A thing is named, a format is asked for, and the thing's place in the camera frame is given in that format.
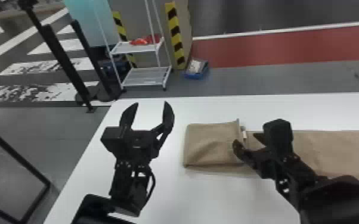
gray floor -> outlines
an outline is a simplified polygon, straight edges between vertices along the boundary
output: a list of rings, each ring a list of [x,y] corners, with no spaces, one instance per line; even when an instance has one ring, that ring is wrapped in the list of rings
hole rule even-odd
[[[210,69],[201,80],[172,73],[167,88],[128,88],[122,98],[359,92],[359,61]]]
[[[30,223],[43,222],[107,110],[108,107],[101,107],[94,114],[86,114],[85,108],[77,107],[0,108],[0,135],[54,185]],[[29,198],[39,189],[39,184],[20,168],[0,149],[0,190],[17,192],[6,195],[7,191],[1,191],[2,206],[13,214],[21,213],[28,202],[21,195]]]

floor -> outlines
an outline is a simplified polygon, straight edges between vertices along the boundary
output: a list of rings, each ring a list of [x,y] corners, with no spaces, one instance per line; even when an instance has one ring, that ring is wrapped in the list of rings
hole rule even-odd
[[[359,21],[359,1],[355,0],[315,1],[314,4],[308,0],[199,0],[190,1],[189,9],[194,36]],[[44,20],[54,13],[39,14],[38,17]],[[67,26],[70,21],[70,16],[66,14],[51,25],[61,44],[65,45],[68,56],[75,60],[74,66],[83,81],[93,84],[98,79],[86,54],[78,45],[76,35]],[[5,30],[5,33],[0,34],[2,44],[25,32],[32,24],[26,17],[19,17],[0,21],[0,26]],[[30,92],[29,95],[35,95],[37,99],[41,98],[41,91],[36,92],[39,88],[53,93],[68,89],[72,93],[72,86],[67,83],[68,78],[53,61],[54,56],[42,46],[43,43],[40,35],[35,33],[0,55],[0,89],[5,94],[0,96],[4,101],[16,100],[10,104],[0,104],[0,135],[54,184],[30,223],[42,223],[108,110],[108,107],[99,107],[94,114],[86,114],[85,108],[71,107],[74,105],[72,102],[48,104],[49,107],[44,107],[45,105],[33,101],[20,100],[23,92]],[[201,80],[189,80],[179,72],[172,73],[167,91],[162,91],[161,88],[130,88],[122,98],[359,92],[359,60],[258,66],[240,64],[239,67],[213,64]],[[22,182],[17,183],[17,179],[6,176],[19,176]],[[20,187],[21,191],[12,191],[13,187]],[[34,195],[38,188],[39,184],[31,180],[22,167],[16,165],[0,149],[0,191],[20,192],[22,195],[22,189],[25,189],[24,193],[28,196]],[[21,195],[4,195],[13,199],[10,206],[6,203],[6,209],[16,215],[22,213],[22,209],[30,202],[22,200]]]
[[[42,223],[107,110],[100,107],[88,114],[85,108],[76,107],[0,108],[0,135],[54,185],[30,223]],[[38,189],[39,182],[0,149],[0,192],[5,192],[0,194],[2,208],[22,214]]]

beige cloth bag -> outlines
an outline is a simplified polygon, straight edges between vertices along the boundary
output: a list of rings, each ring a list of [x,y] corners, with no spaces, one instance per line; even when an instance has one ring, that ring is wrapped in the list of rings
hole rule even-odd
[[[359,178],[359,130],[294,131],[293,147],[319,175],[353,175]],[[190,124],[185,133],[184,166],[204,172],[252,175],[255,172],[233,153],[235,139],[243,141],[239,121],[220,124]],[[246,148],[263,147],[247,132]]]

hazard stripe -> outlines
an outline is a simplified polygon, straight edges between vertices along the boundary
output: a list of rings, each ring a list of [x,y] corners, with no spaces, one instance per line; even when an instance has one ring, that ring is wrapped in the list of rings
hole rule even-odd
[[[166,3],[165,6],[168,18],[168,28],[171,33],[171,44],[174,49],[174,58],[177,62],[177,69],[182,70],[185,69],[186,60],[177,9],[175,8],[174,2]]]
[[[120,36],[121,41],[125,41],[125,42],[128,41],[128,37],[126,35],[126,31],[121,20],[120,12],[118,11],[113,12],[113,18],[114,18],[114,22],[116,23],[118,35]],[[129,62],[132,64],[132,66],[134,68],[137,68],[138,66],[135,56],[133,54],[127,54],[127,57]]]

